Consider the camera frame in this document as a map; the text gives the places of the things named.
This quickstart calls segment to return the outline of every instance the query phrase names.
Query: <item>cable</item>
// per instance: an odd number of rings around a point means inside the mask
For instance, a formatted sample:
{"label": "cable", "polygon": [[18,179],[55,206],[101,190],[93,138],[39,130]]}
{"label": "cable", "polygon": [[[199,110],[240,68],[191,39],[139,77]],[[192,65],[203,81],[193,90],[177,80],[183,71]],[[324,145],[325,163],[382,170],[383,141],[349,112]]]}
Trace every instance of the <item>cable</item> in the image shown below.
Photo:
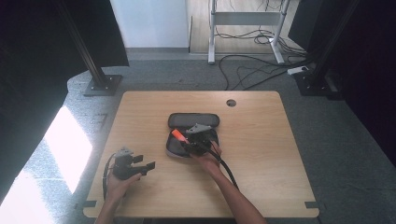
{"label": "cable", "polygon": [[[255,58],[255,57],[252,57],[252,56],[248,56],[248,55],[239,55],[239,54],[234,54],[234,55],[227,55],[227,56],[224,56],[223,58],[221,58],[220,59],[220,61],[219,61],[219,69],[220,69],[220,72],[222,73],[222,75],[224,76],[224,78],[225,78],[225,80],[226,80],[226,88],[224,89],[225,91],[227,91],[228,90],[228,88],[229,88],[229,86],[230,86],[230,82],[229,82],[229,79],[227,78],[227,75],[225,74],[225,72],[224,72],[224,70],[223,70],[223,67],[222,67],[222,64],[223,64],[223,62],[227,59],[227,58],[231,58],[231,57],[242,57],[242,58],[249,58],[249,59],[252,59],[252,60],[256,60],[256,61],[259,61],[259,62],[262,62],[262,63],[266,63],[266,64],[269,64],[269,65],[272,65],[272,66],[275,66],[275,67],[277,67],[277,68],[286,68],[286,69],[288,69],[288,68],[292,68],[292,67],[299,67],[299,66],[303,66],[303,65],[306,65],[306,64],[308,64],[308,63],[312,63],[313,61],[314,61],[314,59],[316,58],[316,55],[315,54],[309,54],[309,55],[307,55],[306,56],[306,58],[304,59],[304,60],[302,60],[302,61],[300,61],[300,62],[297,62],[297,63],[290,63],[290,64],[278,64],[278,63],[270,63],[270,62],[267,62],[267,61],[265,61],[265,60],[262,60],[262,59],[259,59],[259,58]],[[256,85],[258,85],[258,84],[255,84],[255,85],[253,85],[253,86],[250,86],[250,87],[247,87],[247,89],[250,89],[250,88],[252,88],[252,87],[254,87],[254,86],[256,86]]]}
{"label": "cable", "polygon": [[115,153],[112,154],[110,156],[110,158],[108,158],[108,161],[105,165],[105,170],[103,171],[103,177],[102,177],[102,187],[103,187],[103,199],[106,199],[106,195],[107,195],[107,172],[108,172],[108,166],[110,165],[110,161],[111,159],[113,159],[114,155],[116,155]]}
{"label": "cable", "polygon": [[279,6],[277,6],[277,7],[271,7],[271,6],[269,5],[269,1],[267,1],[267,6],[265,7],[265,11],[267,11],[268,7],[271,8],[271,9],[273,9],[273,10],[277,10],[277,9],[279,8],[279,11],[281,11],[284,1],[285,1],[285,0],[281,0]]}
{"label": "cable", "polygon": [[225,163],[225,161],[221,158],[221,156],[219,154],[215,153],[212,149],[208,148],[201,142],[196,142],[196,144],[198,145],[198,147],[201,147],[201,148],[205,149],[207,152],[209,152],[224,167],[225,171],[227,171],[227,174],[231,179],[231,182],[233,182],[233,185],[237,189],[239,189],[238,185],[236,184],[235,178],[233,177],[233,172],[231,172],[230,167],[227,165],[227,163]]}
{"label": "cable", "polygon": [[[236,74],[238,75],[238,77],[239,77],[239,82],[231,89],[231,91],[233,91],[237,86],[239,86],[239,85],[241,85],[243,88],[244,88],[244,91],[245,90],[247,90],[247,89],[249,89],[249,88],[251,88],[251,87],[245,87],[244,85],[243,85],[243,80],[245,80],[246,78],[248,78],[249,76],[251,76],[251,75],[253,75],[254,73],[256,73],[256,72],[264,72],[265,74],[269,74],[269,75],[271,75],[273,72],[275,72],[276,70],[278,70],[278,69],[280,69],[280,68],[275,68],[275,69],[273,69],[272,71],[270,71],[270,72],[267,72],[267,71],[264,71],[264,70],[262,70],[262,68],[263,67],[267,67],[267,66],[270,66],[270,65],[268,65],[268,64],[265,64],[265,65],[263,65],[262,67],[260,67],[260,68],[248,68],[248,67],[245,67],[245,66],[239,66],[237,69],[236,69]],[[245,77],[244,78],[240,78],[241,76],[240,76],[240,74],[239,74],[239,69],[241,69],[241,68],[246,68],[246,69],[254,69],[254,71],[253,72],[250,72],[250,73],[248,73],[247,75],[245,75]]]}
{"label": "cable", "polygon": [[[243,34],[243,35],[228,35],[228,34],[221,34],[221,33],[219,33],[218,27],[217,27],[217,26],[215,27],[215,29],[216,29],[216,34],[215,34],[215,35],[216,35],[216,36],[219,36],[219,37],[221,37],[221,38],[224,38],[224,39],[228,39],[228,38],[235,38],[235,39],[254,39],[254,42],[255,42],[256,44],[260,44],[260,45],[268,45],[268,44],[271,44],[269,38],[273,38],[274,35],[275,35],[275,34],[274,34],[273,32],[271,32],[271,31],[262,30],[262,29],[261,29],[261,26],[259,26],[259,29],[258,29],[258,30],[251,31],[251,32],[248,32],[248,33]],[[255,35],[255,36],[247,36],[247,35],[251,35],[251,34],[257,33],[257,32],[259,32],[258,35]],[[260,41],[261,38],[266,38],[266,41],[265,41],[265,42],[261,42],[261,41]],[[290,46],[286,43],[285,39],[282,38],[282,37],[279,37],[278,43],[279,43],[280,47],[281,47],[285,52],[287,52],[287,53],[292,53],[292,54],[296,54],[296,55],[300,55],[300,56],[305,56],[305,55],[306,55],[305,50],[290,47]]]}
{"label": "cable", "polygon": [[251,89],[251,88],[253,88],[253,87],[255,87],[255,86],[258,86],[258,85],[262,84],[263,82],[265,82],[265,81],[267,81],[267,80],[269,80],[269,79],[271,79],[271,78],[278,77],[278,76],[283,75],[283,74],[285,74],[285,73],[286,73],[286,71],[283,71],[283,72],[281,72],[281,73],[279,73],[279,74],[276,74],[276,75],[274,75],[274,76],[268,77],[268,78],[266,78],[266,79],[263,80],[263,81],[260,81],[260,82],[258,82],[258,83],[256,83],[256,84],[253,84],[253,85],[251,85],[251,86],[245,88],[244,91],[247,91],[248,89]]}
{"label": "cable", "polygon": [[231,2],[231,0],[230,0],[230,6],[233,9],[233,11],[236,11],[235,8],[233,7],[233,3]]}

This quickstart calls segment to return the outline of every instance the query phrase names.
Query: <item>wrist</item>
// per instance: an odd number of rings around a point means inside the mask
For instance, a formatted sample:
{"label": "wrist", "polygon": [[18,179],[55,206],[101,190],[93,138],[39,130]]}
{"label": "wrist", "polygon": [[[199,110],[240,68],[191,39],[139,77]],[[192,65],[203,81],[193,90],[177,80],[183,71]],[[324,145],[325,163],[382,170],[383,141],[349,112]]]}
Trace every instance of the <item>wrist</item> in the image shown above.
{"label": "wrist", "polygon": [[120,201],[121,201],[121,199],[118,199],[117,197],[114,197],[111,194],[107,194],[106,199],[105,199],[105,203],[107,203],[109,205],[115,205],[115,206],[118,206]]}
{"label": "wrist", "polygon": [[224,175],[218,166],[209,169],[208,172],[209,172],[210,176],[212,176],[212,178],[214,178],[214,179]]}

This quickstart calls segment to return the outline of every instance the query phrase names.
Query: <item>person's left hand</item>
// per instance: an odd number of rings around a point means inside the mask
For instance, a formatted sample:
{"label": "person's left hand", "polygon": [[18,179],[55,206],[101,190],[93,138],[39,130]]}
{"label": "person's left hand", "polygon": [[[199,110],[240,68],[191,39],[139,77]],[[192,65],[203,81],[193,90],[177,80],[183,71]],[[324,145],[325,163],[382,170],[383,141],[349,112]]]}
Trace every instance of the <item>person's left hand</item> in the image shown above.
{"label": "person's left hand", "polygon": [[113,175],[112,170],[107,175],[107,196],[106,200],[112,200],[115,203],[119,203],[122,197],[125,195],[126,190],[132,186],[132,184],[138,180],[142,174],[131,176],[129,179],[120,180]]}

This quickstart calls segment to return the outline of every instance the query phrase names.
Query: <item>wooden table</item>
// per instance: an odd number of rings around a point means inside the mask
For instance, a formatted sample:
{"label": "wooden table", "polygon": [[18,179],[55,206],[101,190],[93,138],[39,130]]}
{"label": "wooden table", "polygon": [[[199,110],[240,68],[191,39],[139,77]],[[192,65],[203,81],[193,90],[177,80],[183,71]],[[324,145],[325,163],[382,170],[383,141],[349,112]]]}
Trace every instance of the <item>wooden table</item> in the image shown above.
{"label": "wooden table", "polygon": [[[227,101],[235,100],[236,106]],[[193,159],[170,158],[165,144],[169,115],[214,113],[222,158],[241,192],[265,217],[316,217],[298,148],[275,91],[128,91],[121,100],[84,208],[97,217],[103,205],[102,174],[109,156],[126,146],[156,168],[133,185],[119,217],[232,217],[215,182]]]}

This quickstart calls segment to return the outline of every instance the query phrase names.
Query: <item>open case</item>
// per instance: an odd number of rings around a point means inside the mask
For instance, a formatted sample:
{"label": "open case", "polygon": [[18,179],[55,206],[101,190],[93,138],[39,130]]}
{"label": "open case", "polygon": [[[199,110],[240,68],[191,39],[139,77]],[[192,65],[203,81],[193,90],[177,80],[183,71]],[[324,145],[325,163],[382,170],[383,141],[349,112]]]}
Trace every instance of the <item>open case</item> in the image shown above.
{"label": "open case", "polygon": [[183,135],[186,131],[196,124],[210,126],[207,132],[207,138],[215,141],[219,145],[218,134],[215,130],[220,124],[219,116],[215,114],[201,113],[174,113],[169,116],[168,126],[171,128],[168,140],[166,142],[166,154],[171,157],[189,158],[190,153],[187,152],[182,144],[172,135],[174,129],[178,129]]}

